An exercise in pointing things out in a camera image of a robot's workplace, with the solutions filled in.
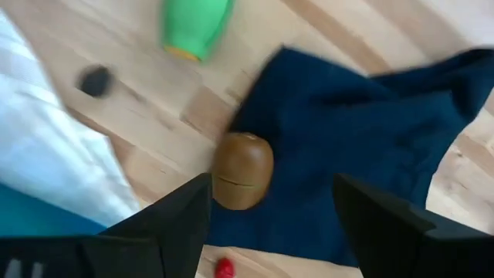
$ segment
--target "wooden floor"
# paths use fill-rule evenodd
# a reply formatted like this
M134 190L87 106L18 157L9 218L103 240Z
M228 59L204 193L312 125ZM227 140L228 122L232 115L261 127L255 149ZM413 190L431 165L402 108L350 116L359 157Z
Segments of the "wooden floor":
M494 44L492 0L237 0L206 64L157 43L159 0L0 0L82 122L107 134L143 205L206 170L215 142L262 64L296 46L363 74L432 63ZM75 89L82 69L111 66L104 100ZM494 97L458 137L432 182L428 208L494 233ZM350 277L330 263L206 246L200 276L220 256L238 277Z

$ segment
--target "green toy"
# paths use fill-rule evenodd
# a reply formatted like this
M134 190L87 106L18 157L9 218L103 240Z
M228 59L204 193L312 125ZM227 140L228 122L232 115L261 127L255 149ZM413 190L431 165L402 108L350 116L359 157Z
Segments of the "green toy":
M194 61L207 59L222 35L234 0L165 0L164 48Z

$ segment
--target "dark blue cloth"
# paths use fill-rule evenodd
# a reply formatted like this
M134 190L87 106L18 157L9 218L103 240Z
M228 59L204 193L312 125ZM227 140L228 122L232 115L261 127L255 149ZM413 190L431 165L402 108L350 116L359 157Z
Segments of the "dark blue cloth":
M333 174L425 207L442 156L493 86L492 50L367 78L282 49L230 127L271 144L268 194L246 211L215 203L207 244L356 266L333 207Z

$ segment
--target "red toy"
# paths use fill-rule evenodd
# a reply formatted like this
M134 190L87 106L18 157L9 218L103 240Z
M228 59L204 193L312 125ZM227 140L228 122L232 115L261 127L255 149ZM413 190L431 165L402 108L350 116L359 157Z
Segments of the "red toy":
M235 277L235 267L231 260L222 258L216 263L215 278Z

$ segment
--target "brown wooden egg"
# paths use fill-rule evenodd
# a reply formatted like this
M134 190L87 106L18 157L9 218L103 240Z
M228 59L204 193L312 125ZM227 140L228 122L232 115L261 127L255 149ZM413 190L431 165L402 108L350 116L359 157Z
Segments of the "brown wooden egg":
M253 134L226 134L212 166L213 198L227 209L249 209L264 197L274 165L268 142Z

